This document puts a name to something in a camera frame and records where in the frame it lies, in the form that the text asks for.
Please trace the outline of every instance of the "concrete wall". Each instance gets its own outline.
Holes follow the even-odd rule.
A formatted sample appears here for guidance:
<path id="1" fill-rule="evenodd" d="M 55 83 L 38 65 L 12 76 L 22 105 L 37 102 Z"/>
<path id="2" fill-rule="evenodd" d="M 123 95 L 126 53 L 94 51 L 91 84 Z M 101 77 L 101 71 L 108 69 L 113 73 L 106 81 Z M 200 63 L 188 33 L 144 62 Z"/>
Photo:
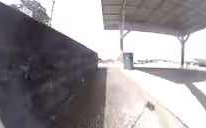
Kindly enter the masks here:
<path id="1" fill-rule="evenodd" d="M 96 69 L 95 52 L 0 3 L 0 123 L 5 128 L 46 127 Z"/>

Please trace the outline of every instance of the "concrete ground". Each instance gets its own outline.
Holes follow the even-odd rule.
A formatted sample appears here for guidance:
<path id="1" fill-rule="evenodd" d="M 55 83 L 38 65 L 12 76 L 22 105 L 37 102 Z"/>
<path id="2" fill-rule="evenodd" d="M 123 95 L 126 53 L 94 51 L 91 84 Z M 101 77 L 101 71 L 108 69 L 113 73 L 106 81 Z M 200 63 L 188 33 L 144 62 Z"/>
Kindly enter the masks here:
<path id="1" fill-rule="evenodd" d="M 144 68 L 123 71 L 190 128 L 206 128 L 206 71 Z"/>
<path id="2" fill-rule="evenodd" d="M 100 68 L 52 117 L 51 128 L 185 128 L 119 68 Z"/>

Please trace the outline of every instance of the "pillar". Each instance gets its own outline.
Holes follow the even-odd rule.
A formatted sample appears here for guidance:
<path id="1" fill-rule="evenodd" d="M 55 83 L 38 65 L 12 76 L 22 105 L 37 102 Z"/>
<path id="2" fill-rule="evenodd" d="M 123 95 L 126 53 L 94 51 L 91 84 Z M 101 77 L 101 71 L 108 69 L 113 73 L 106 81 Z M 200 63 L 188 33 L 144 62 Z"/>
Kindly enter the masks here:
<path id="1" fill-rule="evenodd" d="M 190 35 L 178 37 L 178 40 L 181 43 L 181 66 L 184 66 L 185 63 L 185 43 L 188 41 Z"/>

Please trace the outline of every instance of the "roof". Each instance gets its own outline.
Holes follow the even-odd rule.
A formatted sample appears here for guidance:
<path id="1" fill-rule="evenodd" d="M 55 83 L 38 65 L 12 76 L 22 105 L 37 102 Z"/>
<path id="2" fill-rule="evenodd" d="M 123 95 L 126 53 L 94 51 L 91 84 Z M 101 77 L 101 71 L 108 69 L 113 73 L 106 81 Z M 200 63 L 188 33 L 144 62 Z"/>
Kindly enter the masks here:
<path id="1" fill-rule="evenodd" d="M 206 28 L 206 0 L 102 0 L 104 28 L 184 36 Z"/>

